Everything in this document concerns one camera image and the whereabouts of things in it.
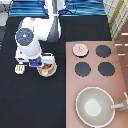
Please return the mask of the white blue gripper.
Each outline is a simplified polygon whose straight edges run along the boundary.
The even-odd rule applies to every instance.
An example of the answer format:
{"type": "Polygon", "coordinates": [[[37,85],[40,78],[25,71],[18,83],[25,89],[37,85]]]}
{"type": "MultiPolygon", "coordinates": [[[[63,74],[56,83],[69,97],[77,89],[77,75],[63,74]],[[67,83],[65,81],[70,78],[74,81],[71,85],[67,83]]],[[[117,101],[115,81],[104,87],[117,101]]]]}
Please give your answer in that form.
{"type": "Polygon", "coordinates": [[[41,61],[39,61],[39,62],[30,62],[29,66],[30,67],[41,67],[42,66],[42,62],[41,61]]]}

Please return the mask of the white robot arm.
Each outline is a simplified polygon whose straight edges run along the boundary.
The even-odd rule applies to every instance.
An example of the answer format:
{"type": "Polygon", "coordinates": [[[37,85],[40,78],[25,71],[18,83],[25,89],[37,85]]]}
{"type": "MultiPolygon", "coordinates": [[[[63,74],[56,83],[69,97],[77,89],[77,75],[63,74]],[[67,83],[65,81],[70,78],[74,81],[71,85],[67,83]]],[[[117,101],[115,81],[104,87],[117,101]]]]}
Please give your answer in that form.
{"type": "Polygon", "coordinates": [[[39,41],[55,42],[61,36],[59,11],[66,8],[65,0],[45,0],[48,17],[24,18],[15,34],[17,44],[15,58],[30,67],[43,67],[45,64],[54,64],[52,53],[44,53],[39,41]]]}

